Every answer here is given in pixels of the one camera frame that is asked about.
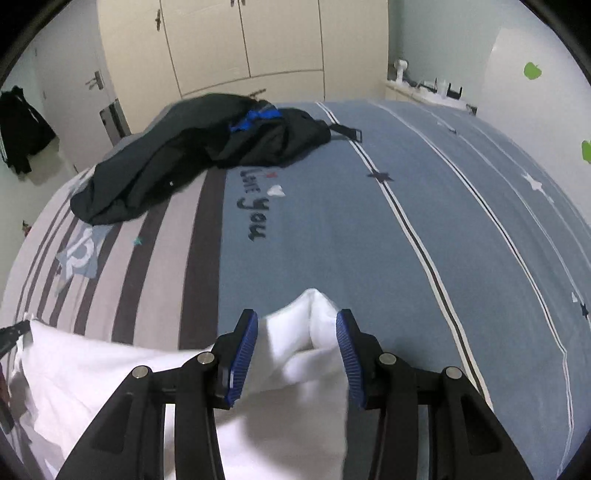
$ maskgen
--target black clothing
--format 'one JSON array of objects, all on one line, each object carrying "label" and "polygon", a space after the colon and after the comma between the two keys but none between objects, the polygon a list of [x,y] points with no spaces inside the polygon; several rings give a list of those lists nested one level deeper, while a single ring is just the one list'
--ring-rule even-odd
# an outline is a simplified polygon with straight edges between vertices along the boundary
[{"label": "black clothing", "polygon": [[184,100],[99,163],[70,206],[91,225],[137,218],[207,168],[285,165],[329,142],[331,129],[350,138],[357,132],[249,97],[212,93]]},{"label": "black clothing", "polygon": [[27,103],[23,91],[13,87],[0,96],[0,134],[7,157],[15,172],[29,173],[27,155],[35,155],[56,137],[45,119]]}]

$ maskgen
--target dark star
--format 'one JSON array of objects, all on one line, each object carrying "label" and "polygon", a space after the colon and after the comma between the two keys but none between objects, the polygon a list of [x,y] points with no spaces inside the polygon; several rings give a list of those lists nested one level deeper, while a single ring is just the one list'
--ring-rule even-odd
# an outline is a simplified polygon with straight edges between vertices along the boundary
[{"label": "dark star", "polygon": [[393,179],[390,178],[390,174],[385,171],[385,172],[379,172],[379,171],[374,171],[373,173],[370,173],[368,175],[368,177],[371,177],[373,179],[376,179],[378,182],[385,182],[385,181],[393,181]]}]

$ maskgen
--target white cloth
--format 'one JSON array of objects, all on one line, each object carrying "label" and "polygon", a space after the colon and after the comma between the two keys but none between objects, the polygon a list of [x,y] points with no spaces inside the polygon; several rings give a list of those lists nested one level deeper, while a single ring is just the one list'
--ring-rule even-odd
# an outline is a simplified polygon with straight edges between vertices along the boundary
[{"label": "white cloth", "polygon": [[[231,411],[216,411],[228,480],[342,477],[348,386],[335,334],[336,313],[329,299],[311,289],[260,321],[242,398]],[[28,414],[20,416],[21,427],[58,446],[66,458],[135,366],[162,371],[197,353],[100,342],[31,322],[11,381],[13,385],[24,376],[28,382]],[[174,406],[168,406],[167,479],[175,478],[173,412]],[[44,460],[50,470],[61,467],[48,456]]]}]

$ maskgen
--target black hanging clothing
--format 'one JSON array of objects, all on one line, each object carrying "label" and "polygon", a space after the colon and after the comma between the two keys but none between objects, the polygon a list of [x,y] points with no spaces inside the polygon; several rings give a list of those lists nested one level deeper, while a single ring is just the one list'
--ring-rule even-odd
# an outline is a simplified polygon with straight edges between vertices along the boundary
[{"label": "black hanging clothing", "polygon": [[0,134],[4,143],[4,161],[15,172],[29,173],[27,155],[35,155],[56,137],[45,119],[25,100],[23,90],[15,86],[0,95]]},{"label": "black hanging clothing", "polygon": [[91,225],[137,218],[207,168],[284,166],[329,142],[331,130],[360,134],[265,100],[222,93],[184,100],[99,163],[70,206]]}]

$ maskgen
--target bed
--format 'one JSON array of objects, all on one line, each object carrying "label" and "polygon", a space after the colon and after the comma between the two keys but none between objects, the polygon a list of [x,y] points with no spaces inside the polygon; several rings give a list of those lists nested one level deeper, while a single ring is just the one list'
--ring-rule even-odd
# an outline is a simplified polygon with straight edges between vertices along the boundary
[{"label": "bed", "polygon": [[[211,169],[142,217],[82,224],[50,200],[23,244],[0,326],[198,349],[244,308],[314,287],[414,367],[464,370],[534,478],[591,427],[591,231],[552,179],[489,125],[406,102],[299,108],[363,131],[287,168]],[[349,412],[346,480],[366,476],[375,417]]]}]

